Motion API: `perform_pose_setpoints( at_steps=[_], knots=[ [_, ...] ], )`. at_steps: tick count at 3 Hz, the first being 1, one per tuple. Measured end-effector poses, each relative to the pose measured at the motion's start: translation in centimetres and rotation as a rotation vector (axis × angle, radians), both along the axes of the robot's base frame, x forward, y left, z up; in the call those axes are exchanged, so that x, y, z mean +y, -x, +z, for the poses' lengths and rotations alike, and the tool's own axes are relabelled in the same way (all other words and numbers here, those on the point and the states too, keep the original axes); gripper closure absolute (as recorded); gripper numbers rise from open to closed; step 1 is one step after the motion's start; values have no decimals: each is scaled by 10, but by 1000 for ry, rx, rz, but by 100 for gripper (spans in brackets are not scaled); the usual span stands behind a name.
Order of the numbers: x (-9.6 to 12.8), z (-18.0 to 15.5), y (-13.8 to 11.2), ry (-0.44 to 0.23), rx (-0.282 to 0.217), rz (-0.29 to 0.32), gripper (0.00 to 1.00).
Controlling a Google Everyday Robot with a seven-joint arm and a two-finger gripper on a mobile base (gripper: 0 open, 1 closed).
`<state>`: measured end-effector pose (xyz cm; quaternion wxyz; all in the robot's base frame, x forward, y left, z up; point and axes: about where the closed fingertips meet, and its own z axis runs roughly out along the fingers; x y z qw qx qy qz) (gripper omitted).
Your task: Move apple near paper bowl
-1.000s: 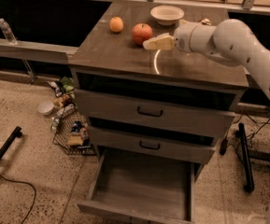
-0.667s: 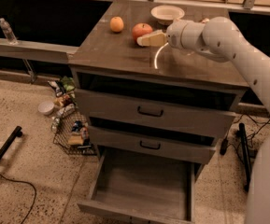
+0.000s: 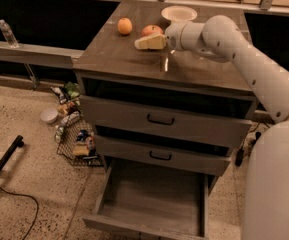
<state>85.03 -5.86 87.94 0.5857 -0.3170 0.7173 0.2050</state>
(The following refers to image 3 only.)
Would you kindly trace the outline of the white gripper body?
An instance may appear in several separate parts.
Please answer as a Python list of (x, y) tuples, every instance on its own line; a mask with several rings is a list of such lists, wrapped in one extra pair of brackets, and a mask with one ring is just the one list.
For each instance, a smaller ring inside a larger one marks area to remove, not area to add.
[(173, 22), (171, 23), (165, 30), (165, 37), (167, 41), (167, 45), (170, 49), (176, 51), (182, 51), (181, 45), (181, 35), (184, 24), (181, 22)]

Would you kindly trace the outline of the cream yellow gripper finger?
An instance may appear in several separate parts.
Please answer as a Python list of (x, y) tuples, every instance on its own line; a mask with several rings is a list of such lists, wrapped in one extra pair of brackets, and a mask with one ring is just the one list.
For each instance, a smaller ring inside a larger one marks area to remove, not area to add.
[(160, 33), (141, 37), (134, 41), (138, 50), (162, 50), (166, 46), (165, 36)]

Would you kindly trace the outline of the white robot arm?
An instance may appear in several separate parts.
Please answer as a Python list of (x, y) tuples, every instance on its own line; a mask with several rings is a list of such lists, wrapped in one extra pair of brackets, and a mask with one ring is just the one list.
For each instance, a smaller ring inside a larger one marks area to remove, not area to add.
[(220, 58), (239, 71), (271, 120), (249, 158), (241, 240), (289, 240), (289, 71), (249, 43), (223, 15), (204, 23), (175, 21), (164, 33), (144, 36), (134, 46)]

